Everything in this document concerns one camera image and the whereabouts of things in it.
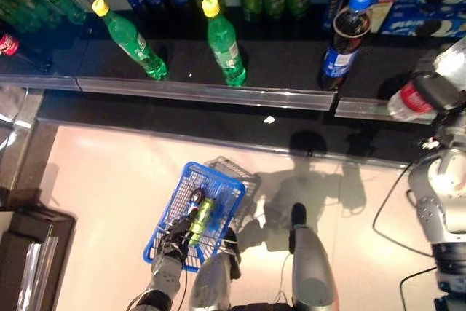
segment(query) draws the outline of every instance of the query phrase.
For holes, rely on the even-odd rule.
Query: shelf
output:
[[[371,100],[367,98],[341,98],[335,110],[335,117],[386,120],[399,122],[390,116],[385,100]],[[429,125],[436,114],[423,114],[420,118],[411,120],[409,123]]]
[[[123,12],[169,68],[163,82],[149,78],[110,38],[102,20],[89,16],[83,28],[64,25],[25,38],[25,44],[52,53],[52,72],[40,75],[10,58],[0,57],[0,84],[56,90],[76,90],[182,101],[228,103],[287,109],[329,111],[338,117],[393,121],[386,101],[408,80],[425,58],[451,39],[372,36],[360,48],[339,92],[322,92],[317,76],[330,35],[320,29],[323,6],[313,6],[295,23],[248,23],[240,8],[228,8],[240,51],[248,69],[244,87],[224,84],[221,69],[210,51],[206,21],[200,14],[190,21],[141,22]],[[423,118],[416,122],[428,123]]]

